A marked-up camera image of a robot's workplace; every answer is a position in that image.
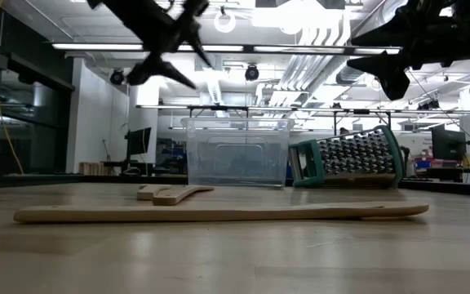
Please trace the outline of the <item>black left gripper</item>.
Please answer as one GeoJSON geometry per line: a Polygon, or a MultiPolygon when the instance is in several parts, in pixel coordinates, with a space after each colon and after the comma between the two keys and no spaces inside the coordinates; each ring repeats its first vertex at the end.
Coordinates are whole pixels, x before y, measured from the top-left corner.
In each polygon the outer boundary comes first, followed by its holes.
{"type": "MultiPolygon", "coordinates": [[[[184,0],[181,14],[176,19],[155,0],[87,0],[87,4],[92,10],[99,6],[107,7],[142,42],[145,50],[173,52],[185,42],[208,67],[212,67],[199,36],[201,26],[197,22],[209,7],[209,0],[184,0]]],[[[126,81],[131,86],[140,86],[153,76],[163,76],[189,88],[196,87],[172,63],[160,57],[148,57],[137,63],[126,76],[126,81]]]]}

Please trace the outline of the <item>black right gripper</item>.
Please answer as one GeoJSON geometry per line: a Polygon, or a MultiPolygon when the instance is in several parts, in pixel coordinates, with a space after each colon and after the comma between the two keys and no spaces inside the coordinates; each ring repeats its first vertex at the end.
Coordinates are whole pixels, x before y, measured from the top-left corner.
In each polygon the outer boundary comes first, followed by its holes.
{"type": "Polygon", "coordinates": [[[374,75],[390,100],[400,100],[410,80],[406,68],[420,69],[439,63],[449,67],[468,58],[468,0],[408,0],[406,18],[394,16],[377,28],[351,39],[357,47],[402,47],[399,54],[386,51],[347,61],[347,66],[374,75]]]}

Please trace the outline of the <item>slotted wooden spatula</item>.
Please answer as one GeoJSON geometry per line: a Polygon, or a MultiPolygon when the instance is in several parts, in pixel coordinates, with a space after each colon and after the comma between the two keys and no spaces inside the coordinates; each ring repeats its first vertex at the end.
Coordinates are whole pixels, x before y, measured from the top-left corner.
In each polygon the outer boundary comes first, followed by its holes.
{"type": "Polygon", "coordinates": [[[44,223],[297,221],[416,216],[426,203],[322,203],[290,207],[193,206],[33,206],[15,212],[14,221],[44,223]]]}

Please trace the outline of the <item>black computer monitor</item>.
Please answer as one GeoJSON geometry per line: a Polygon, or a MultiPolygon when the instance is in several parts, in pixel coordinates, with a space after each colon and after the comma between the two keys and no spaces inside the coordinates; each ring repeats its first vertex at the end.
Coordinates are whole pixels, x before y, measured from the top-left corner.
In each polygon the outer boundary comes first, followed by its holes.
{"type": "Polygon", "coordinates": [[[464,132],[449,131],[445,128],[432,129],[432,154],[436,159],[461,161],[466,153],[464,132]]]}
{"type": "Polygon", "coordinates": [[[149,139],[151,127],[140,129],[137,131],[129,131],[125,138],[127,141],[127,154],[129,156],[136,154],[146,154],[149,150],[149,139]]]}

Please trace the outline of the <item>teal and steel box grater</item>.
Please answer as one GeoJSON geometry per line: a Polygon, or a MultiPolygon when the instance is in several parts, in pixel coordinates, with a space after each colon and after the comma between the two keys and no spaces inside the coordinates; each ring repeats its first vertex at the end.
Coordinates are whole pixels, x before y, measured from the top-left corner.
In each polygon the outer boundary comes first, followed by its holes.
{"type": "Polygon", "coordinates": [[[385,125],[292,144],[289,164],[296,188],[391,189],[406,174],[400,145],[385,125]]]}

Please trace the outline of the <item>clear plastic bin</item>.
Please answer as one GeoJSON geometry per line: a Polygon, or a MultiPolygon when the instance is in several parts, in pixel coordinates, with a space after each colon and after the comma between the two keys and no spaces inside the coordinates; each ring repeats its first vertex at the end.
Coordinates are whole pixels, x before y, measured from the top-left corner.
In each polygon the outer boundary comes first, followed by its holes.
{"type": "Polygon", "coordinates": [[[191,185],[282,187],[294,121],[183,118],[191,185]]]}

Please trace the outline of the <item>wooden crate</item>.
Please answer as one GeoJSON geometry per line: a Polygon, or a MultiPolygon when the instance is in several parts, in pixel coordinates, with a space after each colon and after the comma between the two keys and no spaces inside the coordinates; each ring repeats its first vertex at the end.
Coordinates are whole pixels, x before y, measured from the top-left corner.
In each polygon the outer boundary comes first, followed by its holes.
{"type": "Polygon", "coordinates": [[[80,162],[78,172],[84,176],[105,176],[106,168],[103,163],[80,162]]]}

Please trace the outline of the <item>long ceiling light rail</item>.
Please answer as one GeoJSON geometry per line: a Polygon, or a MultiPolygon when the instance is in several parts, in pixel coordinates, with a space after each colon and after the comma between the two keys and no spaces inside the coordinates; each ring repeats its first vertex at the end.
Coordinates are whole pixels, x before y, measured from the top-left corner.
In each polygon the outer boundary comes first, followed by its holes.
{"type": "MultiPolygon", "coordinates": [[[[61,51],[98,52],[148,52],[137,43],[52,43],[61,51]]],[[[276,54],[276,55],[324,55],[324,56],[376,56],[382,52],[397,54],[400,47],[355,47],[355,46],[289,46],[289,45],[204,45],[207,53],[276,54]]]]}

